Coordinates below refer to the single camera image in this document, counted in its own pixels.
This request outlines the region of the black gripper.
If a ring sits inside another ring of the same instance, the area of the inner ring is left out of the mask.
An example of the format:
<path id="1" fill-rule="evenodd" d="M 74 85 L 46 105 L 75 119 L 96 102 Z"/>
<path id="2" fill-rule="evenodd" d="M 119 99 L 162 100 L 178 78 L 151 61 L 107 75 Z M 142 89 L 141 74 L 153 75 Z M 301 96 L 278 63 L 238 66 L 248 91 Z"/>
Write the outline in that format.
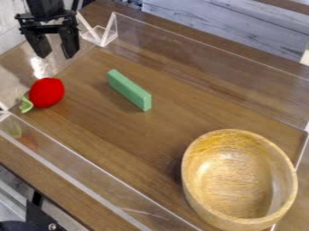
<path id="1" fill-rule="evenodd" d="M 70 9 L 64 7 L 64 0 L 26 0 L 30 11 L 16 14 L 19 30 L 26 34 L 27 41 L 40 58 L 52 52 L 47 33 L 59 33 L 62 50 L 71 59 L 80 50 L 80 38 L 76 20 L 78 0 Z"/>

